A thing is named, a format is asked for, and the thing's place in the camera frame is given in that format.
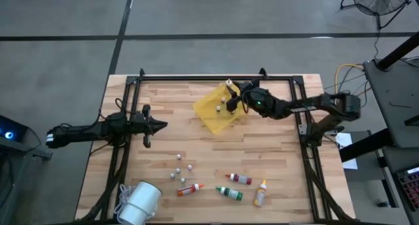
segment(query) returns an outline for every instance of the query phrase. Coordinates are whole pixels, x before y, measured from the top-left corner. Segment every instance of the white cable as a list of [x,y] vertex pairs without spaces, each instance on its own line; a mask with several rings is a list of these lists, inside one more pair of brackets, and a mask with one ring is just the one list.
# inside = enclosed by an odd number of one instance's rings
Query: white cable
[[128,203],[128,199],[131,196],[132,190],[135,188],[135,186],[129,186],[128,189],[125,187],[125,185],[121,184],[119,186],[120,194],[119,194],[119,204],[115,206],[115,209],[113,210],[113,213],[117,215],[117,220],[120,224],[129,224],[119,218],[119,215],[124,210],[126,204]]

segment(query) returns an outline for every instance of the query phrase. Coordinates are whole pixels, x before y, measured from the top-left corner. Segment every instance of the concrete floor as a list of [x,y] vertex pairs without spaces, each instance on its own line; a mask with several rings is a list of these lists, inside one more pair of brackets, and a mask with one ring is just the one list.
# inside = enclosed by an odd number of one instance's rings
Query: concrete floor
[[[339,11],[339,3],[340,0],[134,0],[126,34],[375,32],[373,17],[357,9]],[[0,0],[0,36],[117,35],[125,4],[126,0]],[[419,21],[412,19],[418,13],[418,5],[411,3],[383,31],[418,31]],[[406,39],[381,38],[378,57]],[[137,74],[140,67],[149,74],[256,73],[264,67],[269,73],[319,73],[326,87],[333,84],[335,69],[341,63],[372,59],[375,40],[124,41],[116,74]],[[114,41],[0,42],[0,114],[31,126],[41,138],[61,122],[91,123],[100,106],[114,47]],[[417,49],[409,54],[417,55]],[[360,74],[354,69],[349,77]],[[356,79],[343,89],[354,91],[363,82],[363,77]],[[386,127],[373,93],[368,92],[367,97],[362,117],[345,123],[346,130],[375,132]],[[34,159],[16,210],[17,215],[25,216],[16,216],[16,224],[73,219],[89,146],[90,143],[77,143],[54,150],[50,162]],[[406,222],[403,213],[374,207],[376,198],[365,196],[368,188],[377,186],[371,185],[376,184],[350,184],[357,218]]]

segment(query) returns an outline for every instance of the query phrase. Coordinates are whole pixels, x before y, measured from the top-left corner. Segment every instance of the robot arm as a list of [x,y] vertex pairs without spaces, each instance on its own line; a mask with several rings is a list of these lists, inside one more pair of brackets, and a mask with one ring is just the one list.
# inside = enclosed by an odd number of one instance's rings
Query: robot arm
[[46,145],[59,148],[69,143],[106,140],[119,147],[125,143],[127,135],[144,133],[144,146],[150,148],[149,136],[167,126],[167,122],[150,116],[150,106],[144,105],[142,112],[136,112],[134,121],[128,121],[125,112],[110,114],[104,121],[95,121],[90,126],[59,125],[47,133]]
[[342,121],[356,120],[361,115],[361,100],[355,95],[321,94],[304,100],[285,101],[274,97],[268,90],[260,88],[258,80],[233,82],[233,84],[239,88],[240,95],[227,86],[232,96],[226,103],[227,110],[230,112],[237,108],[239,101],[247,104],[248,108],[259,113],[263,118],[269,117],[275,120],[286,118],[293,113],[327,111],[329,115],[323,120],[307,125],[304,139],[313,147],[321,145],[321,138],[326,131],[333,130]]

